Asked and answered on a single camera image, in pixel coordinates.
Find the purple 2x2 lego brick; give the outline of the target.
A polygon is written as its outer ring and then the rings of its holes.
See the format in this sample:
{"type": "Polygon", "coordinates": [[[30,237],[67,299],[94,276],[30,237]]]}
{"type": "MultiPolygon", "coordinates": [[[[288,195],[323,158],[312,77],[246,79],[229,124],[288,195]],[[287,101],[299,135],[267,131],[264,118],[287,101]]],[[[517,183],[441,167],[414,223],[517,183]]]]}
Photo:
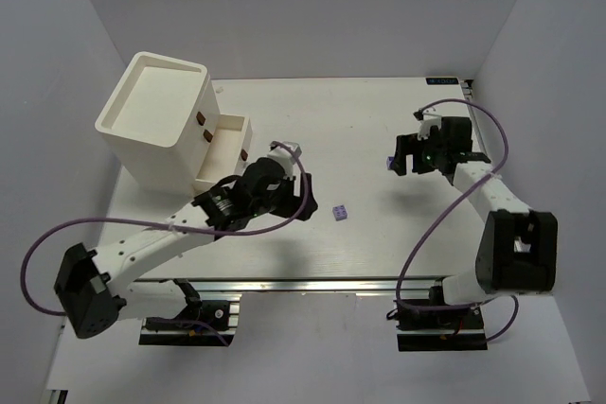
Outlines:
{"type": "Polygon", "coordinates": [[[332,214],[336,221],[346,220],[348,218],[348,211],[342,204],[333,206],[332,214]]]}

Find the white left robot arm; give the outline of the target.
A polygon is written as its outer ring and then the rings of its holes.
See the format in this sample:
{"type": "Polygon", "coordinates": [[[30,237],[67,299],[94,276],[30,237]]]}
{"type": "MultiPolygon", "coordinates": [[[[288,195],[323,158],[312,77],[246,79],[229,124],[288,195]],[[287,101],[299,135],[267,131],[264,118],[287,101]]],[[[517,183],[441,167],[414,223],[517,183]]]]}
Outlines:
{"type": "Polygon", "coordinates": [[[222,237],[250,236],[246,226],[260,216],[305,221],[316,209],[309,172],[297,180],[278,161],[259,158],[241,176],[225,177],[196,196],[164,229],[147,227],[94,249],[81,243],[70,247],[54,291],[80,339],[128,319],[190,324],[202,302],[186,279],[143,282],[141,276],[222,237]]]}

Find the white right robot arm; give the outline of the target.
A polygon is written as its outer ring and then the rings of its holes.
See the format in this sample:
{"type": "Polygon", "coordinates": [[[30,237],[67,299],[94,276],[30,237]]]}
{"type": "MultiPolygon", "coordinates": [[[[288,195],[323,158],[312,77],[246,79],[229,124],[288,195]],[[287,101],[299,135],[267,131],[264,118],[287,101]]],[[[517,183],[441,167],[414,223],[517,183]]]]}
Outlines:
{"type": "Polygon", "coordinates": [[[390,169],[439,172],[484,223],[472,267],[431,288],[433,307],[461,308],[501,295],[547,294],[556,280],[558,221],[533,210],[497,176],[488,156],[472,148],[468,117],[428,114],[419,131],[396,139],[390,169]]]}

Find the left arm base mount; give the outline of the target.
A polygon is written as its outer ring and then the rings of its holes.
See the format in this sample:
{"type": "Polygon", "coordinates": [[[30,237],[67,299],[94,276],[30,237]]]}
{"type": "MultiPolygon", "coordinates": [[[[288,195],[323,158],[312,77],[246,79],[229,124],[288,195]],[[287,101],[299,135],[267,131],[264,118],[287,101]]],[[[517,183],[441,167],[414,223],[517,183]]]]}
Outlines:
{"type": "Polygon", "coordinates": [[[236,303],[203,299],[185,279],[173,281],[185,295],[186,306],[165,322],[146,319],[139,344],[147,346],[228,347],[235,336],[236,303]]]}

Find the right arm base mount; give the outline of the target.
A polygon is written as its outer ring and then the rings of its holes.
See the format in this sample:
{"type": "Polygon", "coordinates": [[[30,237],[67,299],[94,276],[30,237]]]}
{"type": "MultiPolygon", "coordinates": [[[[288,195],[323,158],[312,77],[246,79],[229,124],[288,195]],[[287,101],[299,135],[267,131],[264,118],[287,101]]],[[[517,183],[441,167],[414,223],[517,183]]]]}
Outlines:
{"type": "Polygon", "coordinates": [[[456,352],[488,349],[478,307],[414,311],[398,304],[386,314],[396,324],[400,352],[456,352]]]}

